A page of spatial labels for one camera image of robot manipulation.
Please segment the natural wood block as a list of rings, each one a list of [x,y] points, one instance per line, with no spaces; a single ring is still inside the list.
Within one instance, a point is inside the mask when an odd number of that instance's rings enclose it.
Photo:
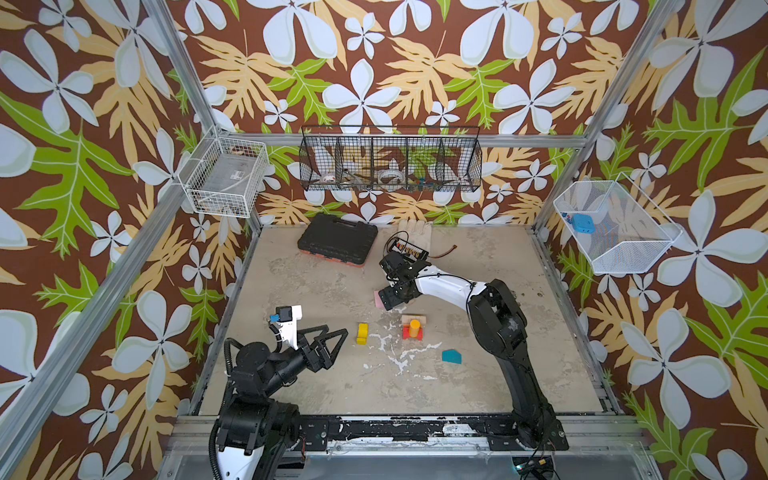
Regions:
[[[424,325],[427,322],[427,317],[417,314],[403,314],[401,316],[402,325],[409,325],[412,321],[418,321],[421,325]]]

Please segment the light pink rectangular block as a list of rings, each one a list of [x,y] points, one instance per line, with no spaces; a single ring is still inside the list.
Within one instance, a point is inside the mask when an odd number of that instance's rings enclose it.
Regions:
[[[374,292],[374,294],[373,294],[373,296],[374,296],[374,302],[375,302],[375,306],[376,306],[378,309],[382,309],[382,310],[385,310],[385,309],[386,309],[386,307],[384,306],[384,303],[383,303],[383,301],[382,301],[382,299],[381,299],[381,296],[380,296],[380,291],[379,291],[379,290],[375,291],[375,292]]]

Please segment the red block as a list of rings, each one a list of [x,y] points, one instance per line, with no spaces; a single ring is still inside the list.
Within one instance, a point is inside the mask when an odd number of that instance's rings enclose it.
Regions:
[[[403,327],[403,330],[402,330],[402,339],[403,340],[418,340],[418,341],[422,341],[423,340],[423,329],[419,328],[417,330],[416,334],[413,335],[412,334],[412,329],[408,325],[406,325],[406,326]]]

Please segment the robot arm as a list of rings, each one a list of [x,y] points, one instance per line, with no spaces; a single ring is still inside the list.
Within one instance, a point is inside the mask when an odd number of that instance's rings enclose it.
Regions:
[[[434,265],[415,278],[419,293],[466,310],[480,347],[497,361],[512,399],[516,435],[528,448],[567,450],[564,428],[543,393],[528,350],[527,319],[507,285],[469,280]]]

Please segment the yellow cylinder block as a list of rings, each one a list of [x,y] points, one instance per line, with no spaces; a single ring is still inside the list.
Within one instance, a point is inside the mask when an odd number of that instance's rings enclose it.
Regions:
[[[408,328],[410,338],[418,338],[421,335],[421,322],[419,320],[411,320]]]

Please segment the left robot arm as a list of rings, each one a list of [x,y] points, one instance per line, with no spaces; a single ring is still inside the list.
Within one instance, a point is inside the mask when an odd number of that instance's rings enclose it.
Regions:
[[[227,384],[208,440],[215,479],[272,479],[290,448],[300,443],[297,405],[272,395],[296,382],[300,373],[330,369],[348,336],[344,328],[301,329],[297,344],[273,349],[263,342],[224,342]]]

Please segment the teal block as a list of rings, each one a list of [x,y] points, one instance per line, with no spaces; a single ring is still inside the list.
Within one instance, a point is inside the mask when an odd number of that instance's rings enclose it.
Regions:
[[[463,357],[460,352],[454,349],[444,350],[441,354],[441,359],[445,363],[461,365],[463,363]]]

